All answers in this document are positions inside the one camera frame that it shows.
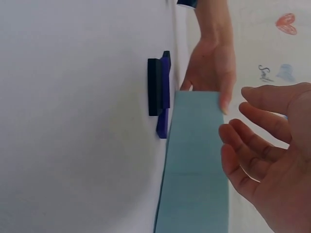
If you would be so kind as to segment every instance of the white wall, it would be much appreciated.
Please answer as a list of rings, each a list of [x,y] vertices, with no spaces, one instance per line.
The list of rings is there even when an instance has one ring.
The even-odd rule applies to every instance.
[[[152,232],[165,141],[147,59],[171,50],[173,92],[178,14],[169,0],[1,1],[0,232]]]
[[[256,133],[277,146],[286,147],[267,132],[254,126],[238,110],[244,101],[240,91],[243,86],[259,86],[258,65],[269,67],[269,78],[274,85],[291,85],[311,81],[311,2],[309,0],[229,0],[232,17],[235,51],[237,57],[237,83],[229,116],[245,121]],[[292,24],[297,35],[288,35],[276,27],[276,21],[285,13],[295,14]],[[192,52],[200,38],[199,26],[193,11],[187,15],[188,49]],[[295,82],[289,83],[276,77],[282,64],[293,67]],[[255,208],[230,186],[230,232],[231,233],[268,233],[271,230]]]

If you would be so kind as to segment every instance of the purple object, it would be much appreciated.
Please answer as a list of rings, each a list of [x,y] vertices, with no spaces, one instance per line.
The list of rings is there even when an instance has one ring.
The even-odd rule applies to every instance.
[[[163,109],[162,113],[159,115],[156,125],[156,133],[161,139],[167,138],[167,128],[169,121],[169,109]]]
[[[160,59],[162,66],[162,97],[163,105],[162,109],[171,107],[170,100],[170,61],[168,57],[162,57]]]

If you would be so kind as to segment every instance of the fingernail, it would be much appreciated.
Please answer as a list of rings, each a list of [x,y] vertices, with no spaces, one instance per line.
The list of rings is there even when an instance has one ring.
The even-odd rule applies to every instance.
[[[224,103],[223,107],[222,107],[222,112],[223,112],[223,114],[228,115],[228,113],[229,113],[228,107],[229,107],[229,102],[226,101],[226,102]]]

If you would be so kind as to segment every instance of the red heart drawing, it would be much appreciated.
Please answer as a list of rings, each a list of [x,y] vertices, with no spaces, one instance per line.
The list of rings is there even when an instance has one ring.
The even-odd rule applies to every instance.
[[[291,24],[294,23],[296,17],[293,13],[284,14],[281,18],[276,22],[277,28],[279,28],[282,32],[287,33],[289,35],[296,35],[297,30]]]

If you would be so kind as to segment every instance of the dark blue sleeve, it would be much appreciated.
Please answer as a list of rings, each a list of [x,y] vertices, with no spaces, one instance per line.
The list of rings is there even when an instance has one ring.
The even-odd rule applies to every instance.
[[[178,5],[184,5],[191,8],[196,8],[196,5],[198,3],[198,0],[178,0]]]

